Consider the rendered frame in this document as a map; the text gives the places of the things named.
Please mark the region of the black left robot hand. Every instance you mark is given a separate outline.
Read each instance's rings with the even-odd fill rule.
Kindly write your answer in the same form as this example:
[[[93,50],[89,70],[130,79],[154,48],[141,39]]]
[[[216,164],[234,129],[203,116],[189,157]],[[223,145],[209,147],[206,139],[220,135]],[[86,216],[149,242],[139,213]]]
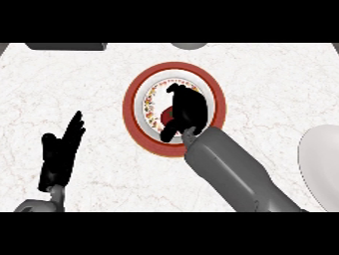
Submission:
[[[49,191],[55,185],[67,186],[73,174],[76,154],[84,134],[83,114],[76,112],[62,137],[52,133],[42,136],[43,166],[39,180],[39,190]]]

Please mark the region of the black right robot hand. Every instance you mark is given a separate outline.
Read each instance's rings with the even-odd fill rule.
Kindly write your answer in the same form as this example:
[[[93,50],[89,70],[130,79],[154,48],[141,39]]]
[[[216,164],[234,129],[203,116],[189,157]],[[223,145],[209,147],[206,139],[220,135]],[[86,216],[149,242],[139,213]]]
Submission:
[[[207,123],[207,105],[203,94],[178,83],[169,86],[167,92],[173,93],[172,119],[161,131],[163,142],[170,142],[175,133],[183,133],[188,128],[194,128],[192,134],[198,135]]]

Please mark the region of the red tomato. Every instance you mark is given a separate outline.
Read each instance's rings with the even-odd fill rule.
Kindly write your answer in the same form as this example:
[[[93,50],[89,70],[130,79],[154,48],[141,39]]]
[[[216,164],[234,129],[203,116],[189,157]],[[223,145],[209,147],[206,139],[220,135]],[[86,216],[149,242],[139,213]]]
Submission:
[[[172,117],[172,106],[161,113],[161,123],[166,126],[169,121],[173,119]]]

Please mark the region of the red rimmed patterned plate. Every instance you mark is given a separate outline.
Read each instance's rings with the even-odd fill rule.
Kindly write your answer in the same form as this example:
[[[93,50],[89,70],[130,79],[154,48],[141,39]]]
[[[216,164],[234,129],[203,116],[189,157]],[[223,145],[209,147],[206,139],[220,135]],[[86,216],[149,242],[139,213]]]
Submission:
[[[132,81],[126,91],[123,102],[124,124],[130,136],[138,145],[151,153],[166,157],[183,157],[185,146],[182,143],[164,143],[160,135],[144,130],[144,120],[139,118],[139,111],[144,109],[141,100],[144,92],[155,82],[166,78],[185,78],[201,86],[206,92],[207,103],[207,125],[222,128],[225,122],[225,96],[216,79],[198,66],[183,62],[166,62],[145,69]]]

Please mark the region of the plain white plate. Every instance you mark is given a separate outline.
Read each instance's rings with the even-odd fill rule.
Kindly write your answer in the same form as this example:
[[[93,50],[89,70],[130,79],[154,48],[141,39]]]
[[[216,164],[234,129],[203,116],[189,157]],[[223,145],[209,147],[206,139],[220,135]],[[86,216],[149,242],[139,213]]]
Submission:
[[[339,212],[339,126],[314,127],[305,133],[297,162],[315,200],[328,212]]]

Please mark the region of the grey round object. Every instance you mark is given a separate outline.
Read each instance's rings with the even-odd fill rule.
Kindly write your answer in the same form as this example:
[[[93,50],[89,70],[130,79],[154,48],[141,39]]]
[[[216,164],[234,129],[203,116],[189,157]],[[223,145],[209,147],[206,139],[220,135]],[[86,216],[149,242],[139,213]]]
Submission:
[[[197,50],[206,46],[207,43],[172,43],[175,47],[182,50]]]

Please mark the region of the dark grey flat appliance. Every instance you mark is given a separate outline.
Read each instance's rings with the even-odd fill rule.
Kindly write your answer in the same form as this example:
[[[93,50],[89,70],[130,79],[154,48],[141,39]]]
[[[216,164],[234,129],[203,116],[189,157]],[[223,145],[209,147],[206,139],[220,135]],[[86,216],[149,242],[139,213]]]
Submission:
[[[43,51],[104,51],[108,43],[25,43],[31,50]]]

